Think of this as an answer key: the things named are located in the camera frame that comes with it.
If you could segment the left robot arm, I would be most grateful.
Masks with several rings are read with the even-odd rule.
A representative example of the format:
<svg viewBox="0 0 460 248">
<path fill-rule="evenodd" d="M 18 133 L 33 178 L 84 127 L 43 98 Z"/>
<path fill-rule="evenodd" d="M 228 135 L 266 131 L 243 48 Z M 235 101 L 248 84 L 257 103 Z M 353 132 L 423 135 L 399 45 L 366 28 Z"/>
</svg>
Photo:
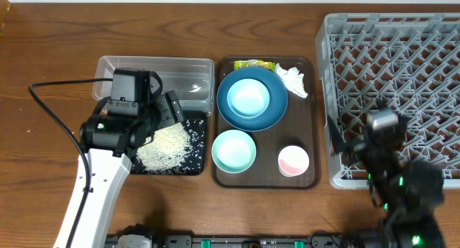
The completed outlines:
<svg viewBox="0 0 460 248">
<path fill-rule="evenodd" d="M 80 127 L 78 172 L 55 247 L 102 247 L 137 150 L 184 120 L 174 91 L 151 70 L 116 69 L 111 94 Z"/>
</svg>

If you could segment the white tissue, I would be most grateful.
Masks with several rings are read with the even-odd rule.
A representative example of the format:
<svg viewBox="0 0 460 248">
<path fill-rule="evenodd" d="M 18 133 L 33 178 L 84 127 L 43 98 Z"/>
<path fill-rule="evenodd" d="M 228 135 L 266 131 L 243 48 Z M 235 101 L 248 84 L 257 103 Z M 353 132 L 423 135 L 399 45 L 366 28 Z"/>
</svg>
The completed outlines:
<svg viewBox="0 0 460 248">
<path fill-rule="evenodd" d="M 275 66 L 275 73 L 281 78 L 287 90 L 301 98 L 308 97 L 303 83 L 304 74 L 301 73 L 297 67 L 285 70 L 277 63 Z"/>
</svg>

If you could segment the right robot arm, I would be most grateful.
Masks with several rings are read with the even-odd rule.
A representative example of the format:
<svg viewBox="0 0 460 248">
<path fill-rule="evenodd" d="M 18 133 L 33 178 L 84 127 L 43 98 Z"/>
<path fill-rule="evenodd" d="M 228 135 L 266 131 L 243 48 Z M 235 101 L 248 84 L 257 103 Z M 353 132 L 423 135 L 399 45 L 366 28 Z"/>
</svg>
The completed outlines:
<svg viewBox="0 0 460 248">
<path fill-rule="evenodd" d="M 345 142 L 335 122 L 327 118 L 334 154 L 360 160 L 368 173 L 374 206 L 387 215 L 376 229 L 358 231 L 341 240 L 342 247 L 444 247 L 434 210 L 444 202 L 439 167 L 422 160 L 401 165 L 408 118 L 391 110 L 368 114 L 362 139 Z"/>
</svg>

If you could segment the mint green bowl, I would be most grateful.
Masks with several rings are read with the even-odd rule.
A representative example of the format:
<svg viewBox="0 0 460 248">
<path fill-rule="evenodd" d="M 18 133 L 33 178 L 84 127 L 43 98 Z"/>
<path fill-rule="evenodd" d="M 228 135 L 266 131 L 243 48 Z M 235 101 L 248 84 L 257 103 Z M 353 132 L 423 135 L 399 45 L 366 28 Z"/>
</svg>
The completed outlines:
<svg viewBox="0 0 460 248">
<path fill-rule="evenodd" d="M 225 173 L 237 174 L 253 165 L 257 148 L 254 140 L 247 133 L 230 129 L 215 138 L 211 156 L 217 168 Z"/>
</svg>

